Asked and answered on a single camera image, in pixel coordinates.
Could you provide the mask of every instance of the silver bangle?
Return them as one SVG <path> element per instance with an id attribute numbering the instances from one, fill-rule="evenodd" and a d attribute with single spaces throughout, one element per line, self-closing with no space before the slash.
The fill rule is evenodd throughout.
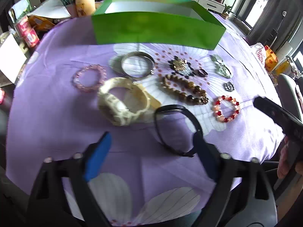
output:
<path id="1" fill-rule="evenodd" d="M 130 76 L 129 74 L 127 74 L 124 69 L 123 69 L 123 65 L 126 61 L 126 59 L 128 59 L 129 57 L 132 57 L 132 56 L 139 56 L 139 57 L 142 57 L 142 58 L 148 58 L 150 61 L 151 61 L 151 67 L 149 69 L 149 71 L 147 72 L 146 75 L 143 75 L 142 77 L 133 77 L 133 76 Z M 144 78 L 147 78 L 147 77 L 150 77 L 154 74 L 154 69 L 155 69 L 155 61 L 154 59 L 147 53 L 144 53 L 144 52 L 139 52 L 139 51 L 134 51 L 134 52 L 130 52 L 128 54 L 126 54 L 125 56 L 123 56 L 122 60 L 121 60 L 121 69 L 122 69 L 122 72 L 124 75 L 126 75 L 127 77 L 133 79 L 133 80 L 142 80 Z"/>

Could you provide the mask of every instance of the cream watch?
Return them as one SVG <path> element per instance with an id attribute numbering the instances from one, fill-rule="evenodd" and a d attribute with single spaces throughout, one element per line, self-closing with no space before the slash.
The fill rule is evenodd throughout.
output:
<path id="1" fill-rule="evenodd" d="M 122 87 L 130 89 L 134 96 L 143 104 L 143 109 L 135 113 L 129 111 L 126 105 L 109 91 L 112 88 Z M 131 79 L 116 77 L 104 82 L 98 92 L 98 108 L 102 114 L 116 126 L 127 126 L 139 118 L 150 107 L 150 98 L 145 88 Z"/>

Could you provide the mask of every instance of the screw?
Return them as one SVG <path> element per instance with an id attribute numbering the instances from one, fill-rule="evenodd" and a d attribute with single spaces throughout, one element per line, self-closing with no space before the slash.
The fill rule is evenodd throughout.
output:
<path id="1" fill-rule="evenodd" d="M 73 155 L 73 158 L 74 158 L 74 159 L 80 159 L 80 158 L 82 158 L 82 154 L 81 154 L 81 153 L 75 153 L 75 154 Z"/>
<path id="2" fill-rule="evenodd" d="M 220 156 L 223 159 L 230 159 L 231 158 L 231 156 L 229 154 L 227 154 L 227 153 L 222 153 L 222 154 L 220 154 Z"/>
<path id="3" fill-rule="evenodd" d="M 251 158 L 250 161 L 253 162 L 253 163 L 256 163 L 256 164 L 259 163 L 259 160 L 258 160 L 258 158 L 256 158 L 256 157 Z"/>
<path id="4" fill-rule="evenodd" d="M 44 163 L 50 163 L 50 162 L 52 162 L 53 161 L 53 159 L 52 159 L 52 157 L 47 157 L 47 158 L 45 158 L 44 159 Z"/>

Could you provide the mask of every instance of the red can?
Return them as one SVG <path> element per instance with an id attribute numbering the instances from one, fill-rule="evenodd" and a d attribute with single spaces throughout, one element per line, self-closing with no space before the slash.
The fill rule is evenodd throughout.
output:
<path id="1" fill-rule="evenodd" d="M 21 37 L 25 37 L 26 34 L 28 33 L 28 31 L 31 30 L 31 25 L 28 21 L 28 17 L 24 16 L 22 19 L 20 19 L 17 23 L 16 23 L 16 28 L 20 34 Z"/>
<path id="2" fill-rule="evenodd" d="M 23 38 L 30 48 L 35 47 L 40 41 L 34 28 L 31 28 Z"/>

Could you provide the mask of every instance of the white plastic bag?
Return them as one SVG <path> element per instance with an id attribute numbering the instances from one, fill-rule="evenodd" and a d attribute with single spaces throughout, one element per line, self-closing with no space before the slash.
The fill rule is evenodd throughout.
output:
<path id="1" fill-rule="evenodd" d="M 266 50 L 264 46 L 261 43 L 257 43 L 251 46 L 251 51 L 258 60 L 258 62 L 261 64 L 261 66 L 264 67 L 266 60 Z"/>

